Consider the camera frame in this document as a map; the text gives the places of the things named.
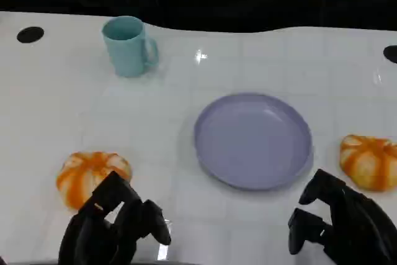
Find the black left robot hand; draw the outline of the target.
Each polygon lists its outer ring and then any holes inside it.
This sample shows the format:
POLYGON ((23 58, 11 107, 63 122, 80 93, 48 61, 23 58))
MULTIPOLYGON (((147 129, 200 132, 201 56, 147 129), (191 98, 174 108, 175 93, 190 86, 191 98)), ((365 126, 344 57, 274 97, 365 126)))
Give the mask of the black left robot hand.
POLYGON ((161 245, 171 244, 161 208, 151 200, 142 201, 112 171, 71 218, 58 264, 130 264, 137 241, 148 235, 161 245))

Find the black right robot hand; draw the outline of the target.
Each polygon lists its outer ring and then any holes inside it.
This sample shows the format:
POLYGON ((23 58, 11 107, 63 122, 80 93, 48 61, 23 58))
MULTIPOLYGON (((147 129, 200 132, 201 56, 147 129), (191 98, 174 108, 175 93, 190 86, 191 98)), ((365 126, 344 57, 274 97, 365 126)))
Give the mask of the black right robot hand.
POLYGON ((309 241, 322 245, 335 264, 396 264, 396 226, 372 199, 319 169, 299 203, 315 200, 329 205, 331 223, 296 208, 288 221, 290 254, 298 254, 309 241))

